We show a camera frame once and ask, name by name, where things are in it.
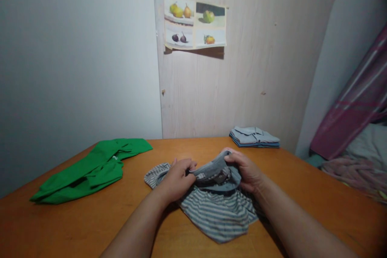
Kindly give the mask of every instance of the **yellow pear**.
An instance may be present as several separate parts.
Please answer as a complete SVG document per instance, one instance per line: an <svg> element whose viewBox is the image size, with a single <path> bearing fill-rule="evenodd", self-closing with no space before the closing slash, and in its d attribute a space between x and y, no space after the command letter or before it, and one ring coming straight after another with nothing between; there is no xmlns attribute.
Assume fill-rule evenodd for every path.
<svg viewBox="0 0 387 258"><path fill-rule="evenodd" d="M173 11L173 16L177 18L182 18L183 17L183 9L180 7L176 7L175 10Z"/></svg>
<svg viewBox="0 0 387 258"><path fill-rule="evenodd" d="M185 3L184 17L185 18L190 18L191 17L191 9L188 7L187 3Z"/></svg>
<svg viewBox="0 0 387 258"><path fill-rule="evenodd" d="M171 13L173 13L173 11L177 8L177 4L176 3L173 3L170 7L169 7L169 11Z"/></svg>

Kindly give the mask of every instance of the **hand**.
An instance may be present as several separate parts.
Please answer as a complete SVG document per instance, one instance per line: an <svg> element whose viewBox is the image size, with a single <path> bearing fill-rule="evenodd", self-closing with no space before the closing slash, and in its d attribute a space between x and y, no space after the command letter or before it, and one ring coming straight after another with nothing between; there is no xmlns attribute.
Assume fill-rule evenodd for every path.
<svg viewBox="0 0 387 258"><path fill-rule="evenodd" d="M194 184L196 176L191 173L185 176L185 171L187 169L195 170L196 165L197 162L190 158L180 161L174 160L168 173L155 189L158 190L164 201L170 204L177 201L188 191L191 185Z"/></svg>
<svg viewBox="0 0 387 258"><path fill-rule="evenodd" d="M236 163L242 175L241 188L255 194L259 190L262 172L246 155L232 148L226 147L222 151L231 151L230 155L225 156L228 163Z"/></svg>

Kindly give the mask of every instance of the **green shirt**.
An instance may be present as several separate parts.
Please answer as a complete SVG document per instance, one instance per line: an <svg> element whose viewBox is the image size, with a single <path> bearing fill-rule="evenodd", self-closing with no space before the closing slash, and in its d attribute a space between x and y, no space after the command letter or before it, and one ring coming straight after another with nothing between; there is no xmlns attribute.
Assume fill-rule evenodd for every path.
<svg viewBox="0 0 387 258"><path fill-rule="evenodd" d="M151 149L144 139L101 141L85 158L51 176L30 201L61 204L93 194L122 178L122 160Z"/></svg>

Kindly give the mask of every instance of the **fruit picture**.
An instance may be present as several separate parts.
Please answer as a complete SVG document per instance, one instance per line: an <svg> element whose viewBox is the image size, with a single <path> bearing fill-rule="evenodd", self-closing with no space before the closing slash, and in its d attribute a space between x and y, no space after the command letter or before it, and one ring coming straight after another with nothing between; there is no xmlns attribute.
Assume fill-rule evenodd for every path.
<svg viewBox="0 0 387 258"><path fill-rule="evenodd" d="M203 19L205 22L207 23L211 23L214 21L215 19L215 15L212 11L208 11L206 10L204 13L203 13Z"/></svg>
<svg viewBox="0 0 387 258"><path fill-rule="evenodd" d="M176 3L173 3L170 7L169 7L169 11L171 13L173 13L173 11L177 8L177 4Z"/></svg>
<svg viewBox="0 0 387 258"><path fill-rule="evenodd" d="M225 27L225 7L196 2L196 16L194 25L203 27Z"/></svg>
<svg viewBox="0 0 387 258"><path fill-rule="evenodd" d="M173 40L174 42L178 42L178 41L179 41L179 35L178 35L178 34L172 35L172 40Z"/></svg>
<svg viewBox="0 0 387 258"><path fill-rule="evenodd" d="M214 44L215 43L215 38L210 35L205 35L204 36L204 44Z"/></svg>
<svg viewBox="0 0 387 258"><path fill-rule="evenodd" d="M173 12L172 12L173 16L177 17L177 18L181 18L183 17L183 9L181 9L180 7L176 7Z"/></svg>
<svg viewBox="0 0 387 258"><path fill-rule="evenodd" d="M197 28L195 30L195 48L226 46L226 31L224 29Z"/></svg>
<svg viewBox="0 0 387 258"><path fill-rule="evenodd" d="M185 8L184 8L184 17L185 18L191 18L191 9L188 7L187 3L185 3Z"/></svg>
<svg viewBox="0 0 387 258"><path fill-rule="evenodd" d="M166 46L169 48L190 49L193 47L192 26L181 26L174 23L165 24Z"/></svg>
<svg viewBox="0 0 387 258"><path fill-rule="evenodd" d="M193 26L195 2L164 0L164 18L172 23Z"/></svg>
<svg viewBox="0 0 387 258"><path fill-rule="evenodd" d="M163 0L164 44L173 50L226 46L226 7L195 0Z"/></svg>

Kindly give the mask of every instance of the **person's left hand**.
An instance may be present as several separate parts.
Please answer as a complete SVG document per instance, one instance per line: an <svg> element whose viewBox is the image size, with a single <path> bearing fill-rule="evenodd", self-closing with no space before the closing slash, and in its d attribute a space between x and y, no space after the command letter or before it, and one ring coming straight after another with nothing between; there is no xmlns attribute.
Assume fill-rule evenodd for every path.
<svg viewBox="0 0 387 258"><path fill-rule="evenodd" d="M175 202L188 191L195 182L196 176L192 173L185 176L185 171L187 169L195 170L196 165L197 162L190 158L180 161L174 160L168 173L159 186L156 187L164 201L168 202L168 204Z"/></svg>

